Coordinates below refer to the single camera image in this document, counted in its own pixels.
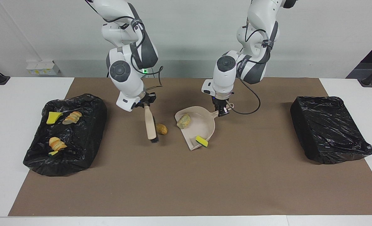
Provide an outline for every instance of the white wall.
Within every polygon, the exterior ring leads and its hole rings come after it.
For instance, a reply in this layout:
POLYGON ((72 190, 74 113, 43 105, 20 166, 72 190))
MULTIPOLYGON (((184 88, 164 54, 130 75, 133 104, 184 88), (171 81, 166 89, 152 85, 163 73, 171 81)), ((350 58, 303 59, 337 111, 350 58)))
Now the white wall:
MULTIPOLYGON (((163 76, 211 77, 215 61, 239 50, 236 31, 250 0, 131 0, 166 66, 163 76)), ((112 45, 83 0, 0 0, 44 60, 64 76, 105 76, 112 45)), ((344 78, 372 49, 372 1, 299 0, 278 15, 279 41, 267 76, 344 78)), ((28 76, 28 53, 0 16, 0 71, 28 76)))

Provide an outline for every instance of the white robotic arm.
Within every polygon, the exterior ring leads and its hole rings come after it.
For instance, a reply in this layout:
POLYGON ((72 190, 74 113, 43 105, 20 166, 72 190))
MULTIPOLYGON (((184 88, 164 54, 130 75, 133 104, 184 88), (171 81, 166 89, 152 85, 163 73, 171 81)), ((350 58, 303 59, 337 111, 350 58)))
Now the white robotic arm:
POLYGON ((116 46, 109 51, 106 66, 109 77, 120 90, 117 106, 128 112, 143 107, 148 139, 157 142, 155 122, 149 109, 156 95, 147 93, 141 80, 143 74, 139 71, 156 65, 156 47, 132 4, 124 0, 85 1, 107 22, 102 26, 102 35, 116 46))
POLYGON ((243 48, 229 51, 216 63, 213 79, 206 80, 202 92, 212 96, 219 117, 229 113, 226 102, 233 94, 236 78, 255 84, 262 80, 278 33, 276 15, 280 7, 291 8, 297 0, 252 0, 246 26, 241 27, 237 39, 243 48))

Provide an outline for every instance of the brown table surface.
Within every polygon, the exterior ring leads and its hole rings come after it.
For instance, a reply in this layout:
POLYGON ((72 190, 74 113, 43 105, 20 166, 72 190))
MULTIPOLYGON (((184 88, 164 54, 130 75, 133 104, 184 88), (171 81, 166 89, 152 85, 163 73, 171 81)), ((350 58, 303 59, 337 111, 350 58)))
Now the brown table surface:
MULTIPOLYGON (((146 86, 157 80, 145 79, 146 86)), ((189 151, 174 114, 186 107, 213 111, 202 79, 163 78, 151 106, 169 133, 147 140, 143 109, 115 103, 119 91, 104 78, 76 78, 67 98, 101 97, 108 118, 90 169, 68 177, 29 172, 10 216, 243 216, 372 215, 372 172, 365 160, 319 165, 299 144, 289 109, 297 96, 327 96, 311 78, 265 78, 253 85, 262 108, 250 116, 216 119, 208 148, 189 151)), ((239 111, 257 105, 235 82, 239 111)))

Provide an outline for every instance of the black trash bag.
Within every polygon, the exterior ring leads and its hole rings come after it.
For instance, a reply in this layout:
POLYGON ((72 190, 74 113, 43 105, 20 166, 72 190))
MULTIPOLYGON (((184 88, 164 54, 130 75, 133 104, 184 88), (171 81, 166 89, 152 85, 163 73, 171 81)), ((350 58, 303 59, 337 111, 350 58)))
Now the black trash bag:
POLYGON ((339 97, 299 96, 290 112, 309 159, 336 164, 372 155, 371 145, 364 140, 339 97))
POLYGON ((101 144, 106 113, 103 100, 91 94, 48 102, 42 110, 41 124, 25 155, 24 165, 46 176, 67 176, 88 169, 101 144), (46 124, 50 111, 63 113, 54 125, 46 124), (63 120, 73 111, 83 116, 77 124, 63 125, 63 120), (53 152, 49 146, 51 137, 58 137, 67 145, 54 156, 48 155, 53 152))

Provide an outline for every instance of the white table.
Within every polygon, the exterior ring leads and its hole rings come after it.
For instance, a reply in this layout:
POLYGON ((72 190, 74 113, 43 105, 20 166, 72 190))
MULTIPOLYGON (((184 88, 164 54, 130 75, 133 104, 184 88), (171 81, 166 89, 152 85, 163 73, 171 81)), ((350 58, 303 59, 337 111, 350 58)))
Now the white table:
MULTIPOLYGON (((11 78, 0 86, 0 225, 372 226, 372 216, 7 217, 28 173, 22 159, 41 120, 40 110, 50 100, 63 99, 72 82, 73 78, 11 78)), ((364 138, 372 144, 372 88, 348 79, 321 82, 329 96, 344 100, 364 138)), ((366 161, 372 170, 372 156, 366 161)))

